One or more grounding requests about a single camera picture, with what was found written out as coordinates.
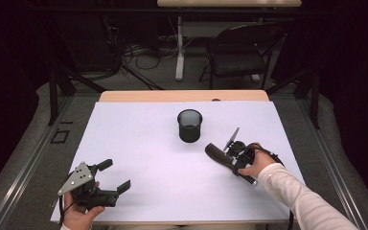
white table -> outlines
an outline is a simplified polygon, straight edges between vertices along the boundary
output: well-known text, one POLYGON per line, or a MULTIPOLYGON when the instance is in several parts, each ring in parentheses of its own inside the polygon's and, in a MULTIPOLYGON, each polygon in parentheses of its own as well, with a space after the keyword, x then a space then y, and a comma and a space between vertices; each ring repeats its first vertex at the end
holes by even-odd
MULTIPOLYGON (((290 8, 300 7, 301 0, 157 0, 159 7, 239 7, 239 8, 290 8)), ((175 79, 177 81, 183 80, 184 71, 184 49, 183 49, 183 35, 186 35, 183 28, 183 21, 181 16, 178 16, 177 22, 177 36, 178 36, 178 57, 177 67, 175 70, 175 79)), ((235 26, 233 23, 221 23, 213 26, 211 23, 201 23, 195 25, 191 23, 190 27, 195 28, 195 33, 198 36, 216 36, 219 32, 231 26, 235 26)))
MULTIPOLYGON (((97 173, 101 188, 115 190, 131 180, 131 188, 119 197, 117 206, 107 208, 95 219, 97 223, 288 220, 286 206, 271 198, 259 184, 252 186, 233 175, 204 151, 209 143, 223 148, 236 127, 240 127, 237 140, 247 144, 258 141, 278 153, 286 167, 304 181, 274 104, 265 99, 250 101, 244 96, 249 94, 250 98, 255 93, 261 97, 261 90, 214 91, 194 93, 204 98, 241 101, 183 102, 179 99, 192 98, 192 91, 158 91, 154 92, 155 101, 162 100, 163 95, 175 95, 178 102, 149 102, 153 94, 150 92, 139 93, 139 98, 147 102, 132 102, 129 98, 134 92, 121 92, 119 95, 127 102, 110 103, 101 98, 96 103, 71 169, 81 161, 93 165, 111 158, 114 165, 97 173), (196 109, 203 116, 201 137, 192 144, 178 137, 176 117, 186 108, 196 109)), ((58 219, 56 208, 51 221, 58 219)))

black cup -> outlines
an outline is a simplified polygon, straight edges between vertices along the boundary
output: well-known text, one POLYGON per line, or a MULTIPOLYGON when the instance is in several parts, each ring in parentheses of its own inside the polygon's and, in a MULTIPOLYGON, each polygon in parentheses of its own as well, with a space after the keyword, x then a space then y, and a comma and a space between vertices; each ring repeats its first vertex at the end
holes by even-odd
POLYGON ((183 142, 193 143, 201 135, 202 115, 193 109, 181 111, 177 117, 179 136, 183 142))

